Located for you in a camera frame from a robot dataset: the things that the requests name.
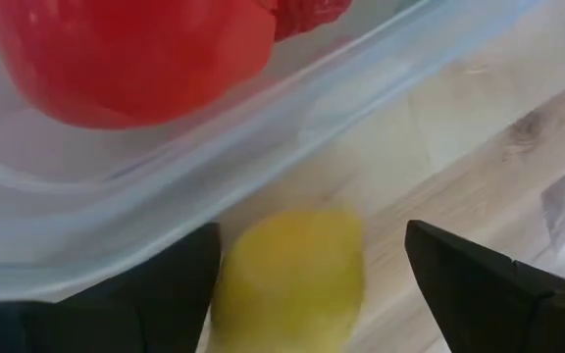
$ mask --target wooden surface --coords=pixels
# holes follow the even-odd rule
[[[545,1],[228,210],[225,242],[278,210],[331,204],[367,224],[350,352],[448,351],[404,253],[408,220],[565,276],[565,0]]]

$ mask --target lemon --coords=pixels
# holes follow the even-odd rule
[[[363,301],[362,234],[345,210],[285,211],[249,229],[222,263],[209,351],[342,351]]]

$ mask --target plastic container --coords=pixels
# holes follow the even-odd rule
[[[180,239],[538,0],[355,0],[173,123],[65,126],[0,64],[0,299],[58,299]]]

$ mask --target red pepper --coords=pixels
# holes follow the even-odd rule
[[[352,0],[279,0],[276,16],[276,41],[334,22]]]
[[[265,66],[276,24],[257,1],[0,0],[0,53],[21,92],[57,120],[154,125]]]

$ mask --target wood grain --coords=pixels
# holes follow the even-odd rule
[[[340,204],[367,223],[350,352],[448,352],[404,252],[411,219],[565,276],[565,1],[544,1],[220,220],[231,246],[273,212]]]

